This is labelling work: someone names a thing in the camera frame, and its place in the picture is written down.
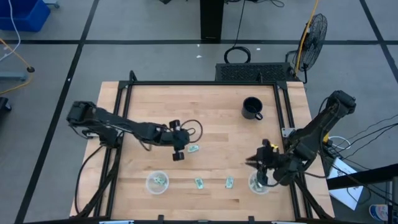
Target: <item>mug handle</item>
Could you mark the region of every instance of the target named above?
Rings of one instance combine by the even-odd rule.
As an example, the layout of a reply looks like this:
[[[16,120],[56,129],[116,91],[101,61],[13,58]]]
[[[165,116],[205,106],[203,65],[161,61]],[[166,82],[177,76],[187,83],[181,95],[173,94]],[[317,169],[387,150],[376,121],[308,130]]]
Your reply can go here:
[[[257,120],[259,120],[259,121],[263,119],[262,114],[260,114],[260,113],[256,113],[255,118],[256,118]]]

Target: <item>black cable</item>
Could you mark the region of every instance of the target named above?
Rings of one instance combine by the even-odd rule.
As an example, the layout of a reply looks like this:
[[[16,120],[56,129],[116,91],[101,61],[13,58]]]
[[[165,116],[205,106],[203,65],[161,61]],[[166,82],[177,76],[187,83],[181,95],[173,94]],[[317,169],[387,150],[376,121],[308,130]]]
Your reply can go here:
[[[382,119],[382,120],[380,120],[380,121],[378,121],[378,122],[376,122],[376,123],[374,123],[374,124],[371,124],[371,125],[369,125],[365,130],[356,133],[354,136],[351,136],[351,137],[348,138],[347,140],[353,139],[353,138],[355,138],[356,136],[358,136],[358,135],[360,135],[360,134],[362,134],[362,133],[368,131],[369,128],[371,128],[371,127],[373,127],[373,126],[376,126],[376,125],[380,124],[380,123],[383,122],[383,121],[392,120],[392,119],[394,119],[394,118],[397,117],[397,116],[398,116],[398,114],[395,114],[394,116],[392,116],[392,117],[390,117],[390,118]]]
[[[356,199],[354,198],[353,195],[351,195],[351,193],[349,192],[348,189],[349,189],[349,188],[346,188],[348,195],[351,196],[351,198],[353,198],[354,201],[355,201],[358,205],[363,205],[363,204],[365,204],[365,203],[368,202],[368,201],[371,199],[371,197],[372,197],[372,192],[371,192],[369,189],[365,188],[366,190],[368,190],[369,196],[368,196],[368,198],[365,199],[363,202],[360,202],[359,200],[356,200]]]
[[[225,0],[224,2],[225,2],[226,4],[228,4],[229,2],[240,2],[240,1],[242,1],[242,0]],[[276,7],[285,7],[285,3],[283,3],[283,2],[280,1],[280,0],[262,0],[262,1],[248,0],[248,1],[251,1],[251,2],[253,2],[253,3],[262,3],[262,2],[270,1],[270,2],[273,3],[273,5],[276,6]]]
[[[276,187],[276,186],[278,186],[278,185],[282,182],[282,180],[284,180],[286,177],[287,177],[287,175],[284,175],[278,182],[276,182],[276,183],[274,183],[274,184],[270,184],[270,185],[268,185],[268,184],[262,185],[262,184],[261,184],[261,186],[263,186],[263,187]]]
[[[365,167],[365,166],[362,166],[361,164],[359,164],[359,163],[357,163],[357,162],[354,162],[354,161],[352,161],[352,160],[349,160],[349,159],[347,159],[347,158],[341,157],[341,160],[347,160],[347,161],[349,161],[349,162],[352,162],[353,164],[356,164],[357,166],[362,167],[363,169],[370,170],[370,168],[367,168],[367,167]]]
[[[193,136],[197,132],[195,128],[188,128],[187,131],[189,133],[189,136]]]
[[[352,177],[350,174],[347,174],[345,171],[342,171],[340,168],[338,168],[337,166],[333,165],[331,162],[329,162],[327,159],[324,159],[324,161],[326,161],[328,163],[328,165],[332,166],[333,168],[335,168],[336,170],[344,173],[349,179],[351,179],[353,182],[356,182],[358,185],[362,185],[363,187],[367,188],[370,192],[373,192],[374,194],[376,194],[377,196],[379,196],[380,198],[383,198],[385,200],[387,200],[388,202],[390,202],[391,204],[398,206],[397,203],[393,202],[392,200],[390,200],[389,198],[386,198],[385,196],[379,194],[378,192],[376,192],[375,190],[371,189],[369,187],[368,184],[363,184],[361,182],[359,182],[358,180],[356,180],[354,177]],[[383,193],[389,194],[388,192],[376,187],[375,185],[372,185],[374,188],[380,190]]]
[[[327,176],[319,176],[319,175],[311,174],[309,172],[304,172],[304,174],[307,174],[307,175],[310,175],[312,177],[316,177],[316,178],[319,178],[319,179],[327,178]]]
[[[87,157],[87,159],[83,162],[83,164],[80,167],[79,173],[77,175],[77,181],[76,181],[76,186],[75,186],[75,210],[76,210],[76,214],[79,214],[79,208],[77,205],[77,194],[78,194],[78,189],[79,189],[79,182],[80,182],[80,176],[81,176],[81,172],[83,171],[83,168],[85,167],[86,163],[95,155],[97,154],[97,152],[100,151],[100,149],[102,148],[102,146],[100,146],[99,148],[97,148],[91,155],[89,155]]]
[[[139,141],[139,144],[141,144],[141,146],[142,146],[145,150],[147,150],[148,152],[150,152],[150,151],[152,150],[152,145],[149,145],[149,147],[146,147],[142,141]]]
[[[320,114],[321,113],[321,110],[322,110],[322,107],[323,107],[323,104],[326,102],[326,100],[327,99],[329,99],[329,97],[326,97],[323,101],[322,101],[322,103],[321,103],[321,106],[319,107],[319,110],[318,110],[318,114]]]
[[[196,122],[196,123],[198,123],[199,126],[200,126],[200,134],[199,134],[198,139],[196,139],[195,141],[190,141],[190,142],[189,142],[189,143],[195,143],[195,142],[199,141],[200,138],[201,138],[201,136],[203,135],[203,126],[201,125],[201,123],[200,123],[198,120],[196,120],[196,119],[189,119],[188,121],[186,121],[186,122],[184,122],[184,123],[181,124],[181,128],[183,128],[183,126],[184,126],[185,124],[189,123],[189,122]]]
[[[242,6],[242,13],[241,13],[241,18],[239,20],[239,27],[238,27],[238,33],[236,34],[236,39],[235,39],[235,43],[234,45],[228,49],[225,53],[224,53],[224,61],[225,63],[229,63],[228,61],[228,54],[232,51],[232,50],[241,50],[243,52],[246,53],[246,55],[248,56],[248,58],[246,59],[246,61],[244,63],[250,63],[251,61],[251,53],[250,50],[247,47],[236,47],[236,43],[238,43],[238,37],[239,37],[239,31],[241,30],[241,24],[242,24],[242,18],[243,18],[243,11],[244,11],[244,4],[246,3],[246,0],[243,0],[243,6]]]
[[[385,127],[379,128],[379,129],[377,129],[377,130],[371,132],[370,134],[367,134],[367,135],[365,135],[365,136],[363,136],[363,137],[360,137],[360,138],[358,138],[357,140],[353,141],[353,142],[351,143],[350,146],[352,146],[353,144],[355,144],[355,143],[358,142],[359,140],[364,139],[364,138],[366,138],[366,137],[368,137],[368,136],[370,136],[370,135],[372,135],[372,134],[374,134],[374,133],[377,133],[377,132],[379,132],[379,131],[381,131],[381,130],[383,130],[383,129],[390,128],[390,127],[394,127],[394,126],[397,126],[397,125],[398,125],[398,123],[395,123],[395,124],[390,124],[390,125],[387,125],[387,126],[385,126]],[[337,151],[337,152],[340,153],[340,152],[344,151],[345,149],[347,149],[347,148],[350,147],[350,146],[347,146],[347,147],[345,147],[344,149],[341,149],[341,150],[339,150],[339,151]]]
[[[349,158],[350,156],[353,156],[354,154],[356,154],[360,149],[362,149],[363,147],[367,146],[368,144],[370,144],[371,142],[373,142],[374,140],[376,140],[378,137],[380,137],[382,134],[384,134],[386,131],[390,130],[391,128],[395,127],[397,125],[391,126],[390,128],[387,128],[386,130],[382,131],[379,135],[377,135],[374,139],[370,140],[368,143],[366,143],[365,145],[357,148],[357,150],[355,150],[352,154],[344,157],[344,159]]]
[[[262,3],[262,2],[266,2],[266,1],[270,1],[271,3],[273,3],[273,5],[274,6],[276,6],[276,7],[285,7],[285,3],[283,3],[282,1],[280,1],[280,0],[262,0],[262,1],[253,1],[254,3]]]
[[[77,131],[76,131],[76,129],[72,126],[72,125],[68,125],[70,128],[72,128],[72,130],[79,136],[79,137],[82,137],[83,139],[89,139],[88,137],[86,137],[86,136],[84,136],[84,135],[82,135],[82,134],[79,134]]]

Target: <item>clear plastic cup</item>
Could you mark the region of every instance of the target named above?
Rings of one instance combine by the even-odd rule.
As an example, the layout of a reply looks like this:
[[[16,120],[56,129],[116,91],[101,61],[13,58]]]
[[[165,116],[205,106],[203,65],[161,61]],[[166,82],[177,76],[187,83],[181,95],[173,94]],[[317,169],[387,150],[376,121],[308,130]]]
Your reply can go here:
[[[272,185],[275,184],[276,181],[272,176],[268,176],[268,184]],[[249,188],[252,192],[255,194],[263,195],[269,192],[270,187],[267,186],[262,186],[257,182],[257,171],[255,170],[250,176],[249,176]]]
[[[169,187],[169,177],[163,171],[154,171],[148,175],[146,187],[151,194],[160,195]]]

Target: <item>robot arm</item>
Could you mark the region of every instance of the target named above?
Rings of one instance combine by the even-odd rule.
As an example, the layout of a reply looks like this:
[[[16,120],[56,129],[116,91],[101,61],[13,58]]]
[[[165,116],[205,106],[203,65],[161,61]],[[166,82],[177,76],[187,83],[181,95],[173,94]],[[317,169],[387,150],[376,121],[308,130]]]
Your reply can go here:
[[[257,154],[246,159],[246,164],[258,170],[257,179],[267,185],[267,169],[274,169],[273,177],[280,185],[289,185],[299,172],[306,171],[317,157],[323,137],[347,114],[354,113],[355,98],[339,90],[334,91],[325,109],[306,127],[293,130],[284,139],[286,152],[279,154],[268,140],[263,140]]]
[[[91,133],[99,136],[100,144],[106,147],[118,147],[121,144],[122,132],[132,134],[146,144],[155,146],[173,146],[173,160],[184,159],[181,150],[190,142],[187,130],[180,127],[180,121],[165,124],[137,123],[107,112],[92,102],[76,101],[67,116],[69,125],[73,128],[88,128]]]

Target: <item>wooden table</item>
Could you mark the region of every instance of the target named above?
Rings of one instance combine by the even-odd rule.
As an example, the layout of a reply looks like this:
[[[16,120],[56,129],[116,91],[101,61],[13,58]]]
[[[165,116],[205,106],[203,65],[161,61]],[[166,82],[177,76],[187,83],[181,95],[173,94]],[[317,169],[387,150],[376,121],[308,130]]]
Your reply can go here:
[[[102,84],[97,102],[99,107],[113,111],[117,86],[117,82]],[[295,125],[304,127],[311,121],[311,116],[303,85],[291,82],[288,90]],[[119,111],[123,111],[125,92]],[[248,96],[262,101],[262,121],[246,120],[241,116],[243,100]],[[287,123],[283,100],[281,102]],[[126,134],[112,219],[156,220],[158,215],[164,215],[165,220],[248,220],[248,216],[254,216],[256,221],[294,220],[289,187],[277,186],[268,194],[254,194],[248,187],[248,177],[254,169],[244,164],[245,158],[256,153],[264,138],[282,148],[271,86],[133,86],[127,117],[160,124],[174,119],[197,119],[204,132],[197,143],[200,150],[191,154],[185,151],[185,160],[178,162],[172,160],[171,147],[153,147],[151,152],[147,152],[138,140]],[[85,158],[97,147],[98,140],[88,141]],[[98,188],[103,159],[104,150],[95,155],[83,170],[78,195],[80,209]],[[151,195],[146,190],[146,177],[154,170],[163,170],[170,178],[169,188],[162,195]],[[308,172],[323,175],[319,157]],[[234,177],[233,189],[224,187],[227,176]],[[204,189],[197,189],[196,177],[203,179]],[[310,176],[306,176],[306,180],[317,202],[334,216],[326,181]],[[299,189],[297,195],[301,216],[304,217]],[[107,198],[106,192],[101,214],[104,214]]]

